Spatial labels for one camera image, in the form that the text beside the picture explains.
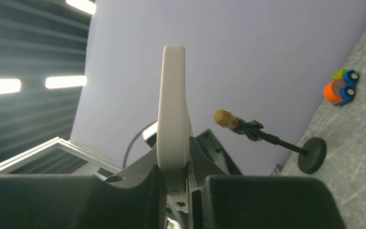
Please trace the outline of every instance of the gray countertop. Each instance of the gray countertop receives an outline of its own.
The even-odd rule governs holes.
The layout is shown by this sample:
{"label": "gray countertop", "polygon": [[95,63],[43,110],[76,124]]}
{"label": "gray countertop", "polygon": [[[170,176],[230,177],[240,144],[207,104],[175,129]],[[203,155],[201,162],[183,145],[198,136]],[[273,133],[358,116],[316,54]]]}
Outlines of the gray countertop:
{"label": "gray countertop", "polygon": [[[313,136],[326,140],[325,162],[308,176],[330,189],[348,228],[366,229],[366,31],[344,67],[360,74],[354,101],[339,108],[324,100],[298,145]],[[291,155],[282,175],[306,176],[297,167],[297,157]]]}

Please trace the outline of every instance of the orange toy part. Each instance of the orange toy part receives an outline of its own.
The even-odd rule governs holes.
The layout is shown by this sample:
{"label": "orange toy part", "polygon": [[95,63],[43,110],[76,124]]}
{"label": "orange toy part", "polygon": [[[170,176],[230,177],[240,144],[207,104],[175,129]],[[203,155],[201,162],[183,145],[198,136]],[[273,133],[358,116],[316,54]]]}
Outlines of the orange toy part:
{"label": "orange toy part", "polygon": [[340,90],[345,87],[347,83],[343,79],[334,80],[323,89],[323,95],[331,104],[338,104],[343,101]]}

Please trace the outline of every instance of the cable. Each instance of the cable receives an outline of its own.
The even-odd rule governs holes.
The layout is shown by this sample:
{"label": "cable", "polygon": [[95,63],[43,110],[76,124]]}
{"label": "cable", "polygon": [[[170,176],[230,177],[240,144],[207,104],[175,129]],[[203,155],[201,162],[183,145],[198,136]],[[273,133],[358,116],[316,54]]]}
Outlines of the cable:
{"label": "cable", "polygon": [[153,122],[151,122],[150,124],[148,124],[146,127],[144,127],[140,132],[138,132],[134,138],[130,141],[130,144],[128,144],[127,150],[124,153],[124,160],[122,161],[122,168],[125,168],[127,166],[127,159],[128,156],[130,155],[130,151],[132,146],[134,145],[135,141],[137,141],[138,137],[142,134],[142,132],[144,130],[146,130],[148,127],[152,126],[153,124],[155,124],[158,120],[155,120]]}

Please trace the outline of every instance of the yellow toy cube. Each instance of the yellow toy cube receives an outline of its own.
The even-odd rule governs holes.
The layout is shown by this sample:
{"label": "yellow toy cube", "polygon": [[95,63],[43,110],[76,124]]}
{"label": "yellow toy cube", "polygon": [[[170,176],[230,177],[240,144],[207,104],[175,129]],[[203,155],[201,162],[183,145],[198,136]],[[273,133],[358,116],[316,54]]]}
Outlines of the yellow toy cube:
{"label": "yellow toy cube", "polygon": [[337,70],[335,73],[333,73],[333,78],[332,81],[338,80],[338,79],[343,79],[343,75],[347,72],[348,70],[346,68],[342,68]]}

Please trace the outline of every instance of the ceiling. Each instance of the ceiling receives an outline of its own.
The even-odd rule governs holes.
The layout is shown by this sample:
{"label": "ceiling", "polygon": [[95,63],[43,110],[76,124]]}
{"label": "ceiling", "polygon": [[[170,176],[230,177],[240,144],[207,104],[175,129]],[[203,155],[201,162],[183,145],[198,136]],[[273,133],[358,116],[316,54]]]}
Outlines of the ceiling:
{"label": "ceiling", "polygon": [[[65,0],[0,0],[0,162],[56,136],[69,139],[81,88],[48,90],[48,76],[83,75],[91,16]],[[85,162],[60,151],[14,173],[68,173]]]}

